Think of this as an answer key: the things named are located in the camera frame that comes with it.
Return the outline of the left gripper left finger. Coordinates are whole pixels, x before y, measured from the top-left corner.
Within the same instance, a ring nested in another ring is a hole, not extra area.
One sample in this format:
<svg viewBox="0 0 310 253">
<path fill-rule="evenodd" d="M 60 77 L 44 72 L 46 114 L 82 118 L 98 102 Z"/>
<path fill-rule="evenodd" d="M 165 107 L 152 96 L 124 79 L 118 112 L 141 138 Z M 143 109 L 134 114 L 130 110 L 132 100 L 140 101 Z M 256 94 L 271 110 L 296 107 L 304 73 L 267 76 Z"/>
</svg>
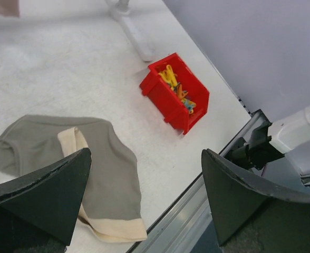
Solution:
<svg viewBox="0 0 310 253">
<path fill-rule="evenodd" d="M 0 252 L 65 252 L 91 168 L 83 148 L 0 184 Z"/>
</svg>

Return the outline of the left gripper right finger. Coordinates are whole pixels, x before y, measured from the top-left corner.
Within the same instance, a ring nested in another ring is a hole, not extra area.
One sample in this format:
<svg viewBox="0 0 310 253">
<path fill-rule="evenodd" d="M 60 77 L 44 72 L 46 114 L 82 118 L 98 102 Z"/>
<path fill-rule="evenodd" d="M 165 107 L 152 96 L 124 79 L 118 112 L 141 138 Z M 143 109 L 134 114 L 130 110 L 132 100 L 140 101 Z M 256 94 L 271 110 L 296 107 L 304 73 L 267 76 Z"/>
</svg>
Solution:
<svg viewBox="0 0 310 253">
<path fill-rule="evenodd" d="M 310 194 L 275 184 L 207 149 L 202 174 L 224 252 L 310 252 Z"/>
</svg>

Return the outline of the grey beige underwear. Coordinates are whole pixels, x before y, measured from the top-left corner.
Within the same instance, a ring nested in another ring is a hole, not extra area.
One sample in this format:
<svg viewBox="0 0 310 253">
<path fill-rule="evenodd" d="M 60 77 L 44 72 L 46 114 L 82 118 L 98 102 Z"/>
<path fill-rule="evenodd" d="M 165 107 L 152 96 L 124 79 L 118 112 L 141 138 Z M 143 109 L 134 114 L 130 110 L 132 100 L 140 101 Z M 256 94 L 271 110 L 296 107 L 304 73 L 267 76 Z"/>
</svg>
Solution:
<svg viewBox="0 0 310 253">
<path fill-rule="evenodd" d="M 92 164 L 79 219 L 106 242 L 145 240 L 137 158 L 109 121 L 25 115 L 0 135 L 0 170 L 23 176 L 82 148 Z"/>
</svg>

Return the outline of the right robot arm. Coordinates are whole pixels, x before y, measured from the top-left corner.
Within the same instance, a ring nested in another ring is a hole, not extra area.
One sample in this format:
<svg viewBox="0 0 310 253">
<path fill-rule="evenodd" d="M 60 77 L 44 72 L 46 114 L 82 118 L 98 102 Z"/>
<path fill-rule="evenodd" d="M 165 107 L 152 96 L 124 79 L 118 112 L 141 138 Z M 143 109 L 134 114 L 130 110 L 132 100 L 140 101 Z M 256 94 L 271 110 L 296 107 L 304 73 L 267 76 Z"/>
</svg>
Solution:
<svg viewBox="0 0 310 253">
<path fill-rule="evenodd" d="M 271 123 L 264 121 L 257 128 L 250 127 L 249 140 L 240 137 L 225 158 L 255 175 L 303 193 L 310 193 L 310 173 L 302 175 L 285 155 L 310 142 L 310 106 Z"/>
</svg>

